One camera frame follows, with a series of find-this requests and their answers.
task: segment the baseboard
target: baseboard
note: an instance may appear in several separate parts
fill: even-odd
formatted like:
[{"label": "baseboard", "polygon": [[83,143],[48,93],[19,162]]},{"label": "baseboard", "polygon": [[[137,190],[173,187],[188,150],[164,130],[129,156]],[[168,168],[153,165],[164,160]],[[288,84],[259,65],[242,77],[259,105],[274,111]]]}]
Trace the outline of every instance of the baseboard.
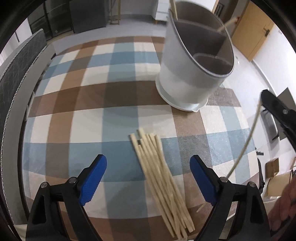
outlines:
[{"label": "baseboard", "polygon": [[252,64],[255,66],[255,68],[258,70],[262,78],[264,79],[265,83],[267,84],[269,91],[273,93],[275,96],[278,96],[278,94],[275,92],[274,88],[272,87],[272,84],[270,83],[267,76],[264,74],[263,70],[260,68],[260,66],[256,63],[255,60],[252,60]]}]

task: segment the white dresser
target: white dresser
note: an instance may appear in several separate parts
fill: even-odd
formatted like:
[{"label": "white dresser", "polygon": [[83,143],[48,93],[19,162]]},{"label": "white dresser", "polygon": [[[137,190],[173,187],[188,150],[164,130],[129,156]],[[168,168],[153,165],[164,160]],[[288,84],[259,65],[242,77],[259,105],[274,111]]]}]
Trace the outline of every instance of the white dresser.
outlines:
[{"label": "white dresser", "polygon": [[155,6],[153,8],[152,17],[157,23],[160,21],[167,21],[168,9],[170,7],[169,0],[156,0]]}]

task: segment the door handle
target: door handle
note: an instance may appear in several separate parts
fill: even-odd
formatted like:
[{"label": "door handle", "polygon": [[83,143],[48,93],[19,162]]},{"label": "door handle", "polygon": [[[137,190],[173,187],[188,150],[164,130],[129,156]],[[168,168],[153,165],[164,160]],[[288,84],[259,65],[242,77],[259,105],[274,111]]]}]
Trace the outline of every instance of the door handle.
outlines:
[{"label": "door handle", "polygon": [[265,30],[265,37],[267,37],[267,35],[269,35],[270,33],[270,29],[266,29],[266,28],[263,28]]}]

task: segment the human hand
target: human hand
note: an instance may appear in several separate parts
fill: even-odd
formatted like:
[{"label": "human hand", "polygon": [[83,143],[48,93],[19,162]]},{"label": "human hand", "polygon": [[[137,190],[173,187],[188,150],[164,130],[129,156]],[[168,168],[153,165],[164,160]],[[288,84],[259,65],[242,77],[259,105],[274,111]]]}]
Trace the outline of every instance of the human hand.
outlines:
[{"label": "human hand", "polygon": [[276,201],[273,209],[268,214],[269,227],[277,231],[281,223],[288,217],[291,219],[296,214],[296,177],[284,188],[281,198]]}]

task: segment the bundle of chopsticks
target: bundle of chopsticks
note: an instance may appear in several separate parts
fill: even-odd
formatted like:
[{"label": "bundle of chopsticks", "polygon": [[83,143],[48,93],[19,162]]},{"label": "bundle of chopsticks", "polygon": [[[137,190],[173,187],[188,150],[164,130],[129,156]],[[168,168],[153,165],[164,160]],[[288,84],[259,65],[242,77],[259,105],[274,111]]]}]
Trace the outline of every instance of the bundle of chopsticks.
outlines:
[{"label": "bundle of chopsticks", "polygon": [[185,229],[191,233],[194,223],[165,162],[161,140],[157,135],[145,134],[143,129],[138,132],[140,145],[135,134],[130,138],[163,221],[172,237],[186,238]]}]

